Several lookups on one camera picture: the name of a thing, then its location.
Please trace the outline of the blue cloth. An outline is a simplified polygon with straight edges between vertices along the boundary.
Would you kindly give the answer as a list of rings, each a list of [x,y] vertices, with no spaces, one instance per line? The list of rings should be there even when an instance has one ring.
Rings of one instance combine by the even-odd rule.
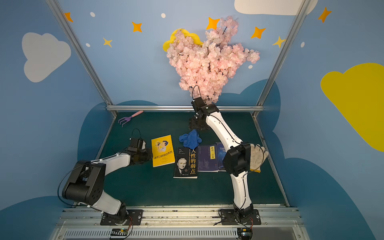
[[[179,141],[183,143],[185,148],[189,148],[191,150],[196,149],[199,144],[202,142],[199,133],[197,130],[192,130],[188,134],[183,134],[179,136]]]

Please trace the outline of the purple book yellow label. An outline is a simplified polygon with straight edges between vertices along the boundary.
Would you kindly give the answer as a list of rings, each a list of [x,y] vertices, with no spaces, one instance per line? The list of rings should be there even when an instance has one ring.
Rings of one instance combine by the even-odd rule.
[[[216,145],[198,146],[198,171],[207,173],[219,171]]]

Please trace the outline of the black book yellow title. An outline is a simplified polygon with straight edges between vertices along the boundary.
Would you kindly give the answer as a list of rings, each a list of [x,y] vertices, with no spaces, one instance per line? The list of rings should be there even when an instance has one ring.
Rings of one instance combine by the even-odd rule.
[[[179,147],[176,155],[174,179],[197,179],[198,178],[198,152],[197,148],[191,150]]]

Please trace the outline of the blue Little Prince book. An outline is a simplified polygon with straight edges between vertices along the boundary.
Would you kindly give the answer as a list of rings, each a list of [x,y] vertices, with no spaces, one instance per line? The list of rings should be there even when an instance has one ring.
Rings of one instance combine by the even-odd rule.
[[[225,172],[226,170],[225,170],[223,161],[227,151],[224,148],[224,145],[222,143],[216,143],[216,147],[217,147],[218,170],[219,172]]]

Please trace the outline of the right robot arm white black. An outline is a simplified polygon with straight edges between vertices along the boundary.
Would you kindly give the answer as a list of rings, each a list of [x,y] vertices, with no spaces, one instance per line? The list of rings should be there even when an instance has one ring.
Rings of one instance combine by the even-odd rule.
[[[226,150],[223,165],[232,180],[235,214],[238,219],[249,217],[254,211],[248,188],[251,145],[238,138],[215,104],[206,104],[198,97],[192,100],[192,106],[195,117],[191,119],[191,124],[198,128],[211,128]]]

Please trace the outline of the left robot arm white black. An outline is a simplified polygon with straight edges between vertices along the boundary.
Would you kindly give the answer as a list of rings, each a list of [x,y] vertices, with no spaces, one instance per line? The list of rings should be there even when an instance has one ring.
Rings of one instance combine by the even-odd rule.
[[[130,138],[130,144],[122,152],[93,160],[79,161],[69,172],[61,196],[101,211],[106,217],[118,221],[128,218],[125,204],[104,191],[107,175],[130,165],[145,163],[152,159],[152,152],[142,138]]]

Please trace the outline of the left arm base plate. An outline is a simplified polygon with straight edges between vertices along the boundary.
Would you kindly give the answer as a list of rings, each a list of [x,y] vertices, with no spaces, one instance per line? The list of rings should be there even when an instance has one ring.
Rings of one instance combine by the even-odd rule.
[[[101,226],[139,226],[142,222],[143,210],[122,210],[116,215],[103,213]]]

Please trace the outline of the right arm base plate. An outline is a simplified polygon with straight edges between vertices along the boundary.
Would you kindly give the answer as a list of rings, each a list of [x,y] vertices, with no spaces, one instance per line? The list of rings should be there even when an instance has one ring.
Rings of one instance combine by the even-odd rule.
[[[245,219],[239,221],[236,219],[235,210],[233,209],[219,209],[219,217],[221,218],[220,224],[222,225],[261,225],[261,216],[259,211],[254,209],[253,213]]]

